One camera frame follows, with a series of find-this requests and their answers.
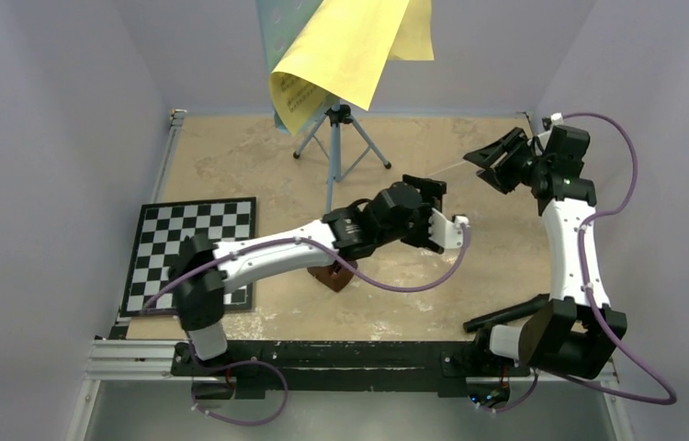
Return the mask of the brown wooden metronome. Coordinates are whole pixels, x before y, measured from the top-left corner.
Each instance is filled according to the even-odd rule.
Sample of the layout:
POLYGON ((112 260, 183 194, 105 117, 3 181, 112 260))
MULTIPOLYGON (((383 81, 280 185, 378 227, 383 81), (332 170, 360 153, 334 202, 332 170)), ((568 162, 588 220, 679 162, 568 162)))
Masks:
POLYGON ((333 292, 340 292, 354 277, 353 272, 343 267, 338 261, 334 261, 329 266, 308 267, 307 272, 333 292))

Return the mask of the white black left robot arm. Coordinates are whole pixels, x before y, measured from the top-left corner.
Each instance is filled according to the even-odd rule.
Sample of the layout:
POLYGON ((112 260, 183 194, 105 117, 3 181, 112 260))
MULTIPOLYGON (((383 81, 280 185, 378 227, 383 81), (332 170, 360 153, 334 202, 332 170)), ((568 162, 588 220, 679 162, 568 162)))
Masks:
POLYGON ((192 344, 194 365, 208 376, 228 366, 222 317, 226 295, 237 288, 304 268, 341 266, 354 272, 356 261, 394 242, 438 254, 465 246, 469 221, 443 214, 445 193, 442 181, 404 175, 373 198, 333 209, 294 230, 230 242, 216 242, 205 233, 186 237, 165 288, 192 344))

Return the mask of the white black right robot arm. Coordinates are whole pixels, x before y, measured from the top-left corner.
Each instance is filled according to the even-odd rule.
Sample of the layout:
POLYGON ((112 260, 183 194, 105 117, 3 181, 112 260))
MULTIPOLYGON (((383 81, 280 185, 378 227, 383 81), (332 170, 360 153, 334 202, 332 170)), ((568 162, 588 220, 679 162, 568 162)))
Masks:
POLYGON ((466 153, 478 177, 503 194, 529 187, 548 235, 550 291, 542 305, 525 302, 479 320, 470 350, 474 368, 491 374, 507 358, 523 366, 594 379, 615 352, 627 316, 613 310, 598 270, 592 215, 597 198, 581 176, 590 134, 556 125, 530 138, 514 128, 466 153))

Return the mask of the clear plastic metronome cover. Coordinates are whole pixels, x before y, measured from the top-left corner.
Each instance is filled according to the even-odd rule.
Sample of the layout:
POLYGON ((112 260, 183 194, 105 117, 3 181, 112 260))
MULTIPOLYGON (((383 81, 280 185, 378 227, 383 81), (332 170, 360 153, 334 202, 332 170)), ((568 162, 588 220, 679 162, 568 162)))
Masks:
POLYGON ((475 175, 479 168, 468 161, 458 161, 454 164, 446 165, 428 175, 435 180, 450 181, 459 179, 461 176, 475 175))

